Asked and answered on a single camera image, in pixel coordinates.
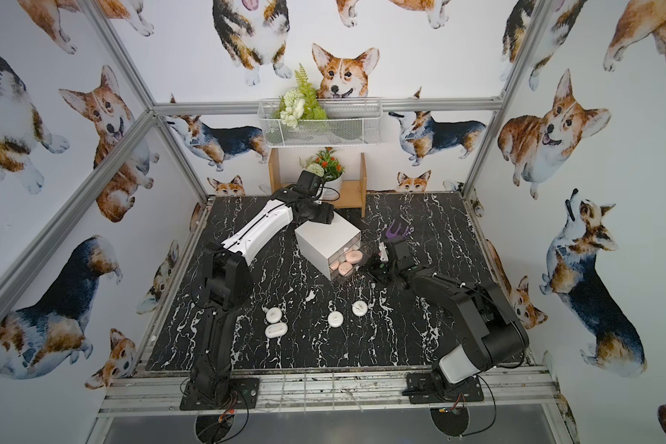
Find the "pink earphone case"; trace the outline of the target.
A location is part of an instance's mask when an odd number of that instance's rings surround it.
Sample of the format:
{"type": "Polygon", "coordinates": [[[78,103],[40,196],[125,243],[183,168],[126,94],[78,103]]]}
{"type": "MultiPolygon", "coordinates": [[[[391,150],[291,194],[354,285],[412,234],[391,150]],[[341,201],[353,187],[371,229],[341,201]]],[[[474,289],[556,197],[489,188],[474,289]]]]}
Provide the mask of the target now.
{"type": "Polygon", "coordinates": [[[345,260],[350,264],[359,264],[363,260],[363,253],[359,250],[350,250],[345,254],[345,260]]]}
{"type": "Polygon", "coordinates": [[[348,276],[353,272],[353,264],[349,262],[343,262],[340,264],[340,267],[338,268],[338,272],[341,276],[348,276]]]}

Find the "white mini drawer cabinet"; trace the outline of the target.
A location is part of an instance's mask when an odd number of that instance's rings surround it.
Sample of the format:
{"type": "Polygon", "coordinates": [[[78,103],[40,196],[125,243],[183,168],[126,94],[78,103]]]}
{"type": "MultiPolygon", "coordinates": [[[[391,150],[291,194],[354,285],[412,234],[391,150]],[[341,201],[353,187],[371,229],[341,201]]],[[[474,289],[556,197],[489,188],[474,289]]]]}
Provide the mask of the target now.
{"type": "Polygon", "coordinates": [[[361,231],[338,213],[330,225],[305,222],[295,231],[302,256],[329,279],[329,259],[344,247],[361,246],[361,231]]]}

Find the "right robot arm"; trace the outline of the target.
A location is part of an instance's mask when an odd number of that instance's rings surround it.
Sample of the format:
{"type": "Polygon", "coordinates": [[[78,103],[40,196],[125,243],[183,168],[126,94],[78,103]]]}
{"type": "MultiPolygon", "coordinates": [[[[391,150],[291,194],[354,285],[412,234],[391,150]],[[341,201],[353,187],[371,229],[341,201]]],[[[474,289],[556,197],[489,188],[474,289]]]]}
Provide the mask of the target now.
{"type": "Polygon", "coordinates": [[[451,315],[458,345],[434,364],[434,373],[448,385],[458,385],[524,354],[529,345],[520,322],[495,297],[500,289],[496,284],[481,289],[407,259],[384,262],[374,257],[363,270],[377,283],[407,290],[451,315]]]}

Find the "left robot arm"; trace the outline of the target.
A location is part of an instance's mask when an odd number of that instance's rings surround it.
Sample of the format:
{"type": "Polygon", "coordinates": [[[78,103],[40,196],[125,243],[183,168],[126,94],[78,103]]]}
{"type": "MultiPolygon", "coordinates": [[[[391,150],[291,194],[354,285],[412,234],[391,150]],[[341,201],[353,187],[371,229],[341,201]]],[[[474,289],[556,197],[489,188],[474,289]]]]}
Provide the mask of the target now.
{"type": "Polygon", "coordinates": [[[211,243],[202,263],[201,296],[207,298],[203,341],[190,371],[188,390],[212,406],[231,398],[231,346],[243,304],[253,293],[250,264],[268,242],[294,221],[330,225],[334,205],[291,190],[277,192],[242,229],[211,243]]]}

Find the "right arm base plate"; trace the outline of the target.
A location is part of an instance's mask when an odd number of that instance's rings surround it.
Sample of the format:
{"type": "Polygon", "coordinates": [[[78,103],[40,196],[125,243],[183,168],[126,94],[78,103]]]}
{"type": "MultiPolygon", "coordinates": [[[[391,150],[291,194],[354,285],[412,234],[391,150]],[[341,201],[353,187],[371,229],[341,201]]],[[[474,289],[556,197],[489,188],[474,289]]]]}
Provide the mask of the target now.
{"type": "Polygon", "coordinates": [[[437,371],[409,373],[406,387],[401,392],[412,404],[426,403],[479,403],[485,396],[478,377],[468,377],[459,383],[449,383],[437,371]]]}

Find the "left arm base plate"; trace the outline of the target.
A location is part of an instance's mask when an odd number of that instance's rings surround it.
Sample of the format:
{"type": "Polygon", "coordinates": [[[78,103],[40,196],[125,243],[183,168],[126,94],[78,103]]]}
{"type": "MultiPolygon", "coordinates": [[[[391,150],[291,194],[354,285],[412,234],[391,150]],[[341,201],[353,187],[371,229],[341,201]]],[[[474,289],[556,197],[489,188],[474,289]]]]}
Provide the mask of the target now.
{"type": "Polygon", "coordinates": [[[204,411],[255,408],[260,392],[261,379],[253,377],[235,377],[225,382],[218,382],[211,394],[197,390],[190,380],[182,390],[181,411],[204,411]]]}

